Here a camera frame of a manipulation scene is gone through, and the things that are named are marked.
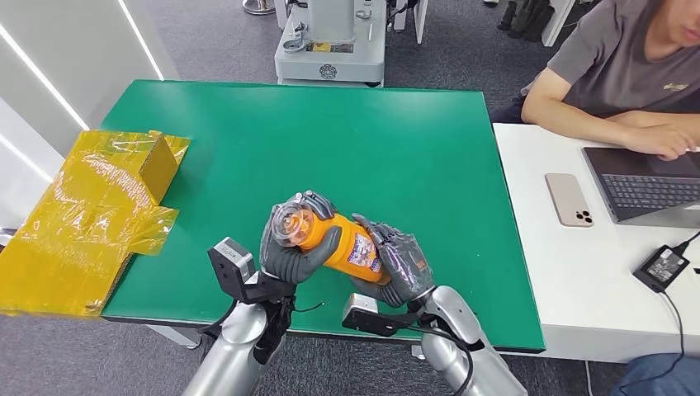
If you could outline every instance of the gray robotic glove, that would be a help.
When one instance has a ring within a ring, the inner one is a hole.
[[[296,193],[287,202],[307,204],[319,219],[330,219],[335,215],[335,208],[325,197],[313,191]],[[274,205],[262,231],[260,241],[260,265],[268,275],[298,285],[309,279],[316,269],[322,266],[335,252],[340,242],[340,227],[331,227],[319,246],[303,252],[299,247],[283,247],[272,236],[272,219],[281,204]]]
[[[433,270],[413,234],[401,233],[388,224],[373,223],[360,214],[353,214],[352,218],[369,233],[381,265],[391,278],[382,286],[351,276],[361,294],[398,308],[435,288]]]

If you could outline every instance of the laptop keyboard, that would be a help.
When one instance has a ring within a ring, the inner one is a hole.
[[[700,179],[603,175],[619,208],[667,209],[700,200]]]

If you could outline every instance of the green table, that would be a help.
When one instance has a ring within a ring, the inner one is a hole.
[[[270,207],[312,189],[344,215],[414,233],[435,281],[461,293],[495,346],[544,349],[481,93],[134,81],[102,128],[192,139],[162,203],[180,210],[175,226],[158,256],[130,264],[105,318],[213,322],[231,298],[206,251],[230,236],[257,252]],[[325,305],[295,313],[291,330],[362,336],[340,325],[352,292],[320,269],[297,307]]]

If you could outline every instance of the bottle label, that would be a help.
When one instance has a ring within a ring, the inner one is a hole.
[[[379,260],[376,258],[374,243],[371,239],[366,238],[359,233],[355,234],[355,243],[352,246],[352,252],[348,257],[348,262],[356,266],[365,266],[373,272],[379,272]]]

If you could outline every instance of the jeans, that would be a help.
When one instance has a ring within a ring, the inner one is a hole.
[[[627,371],[610,391],[610,396],[700,396],[700,359],[684,356],[674,370],[661,378],[639,382],[620,391],[620,387],[667,371],[678,358],[677,353],[638,357],[627,364]]]
[[[520,114],[523,112],[525,97],[516,97],[510,105],[501,107],[489,114],[491,123],[494,124],[525,124]]]

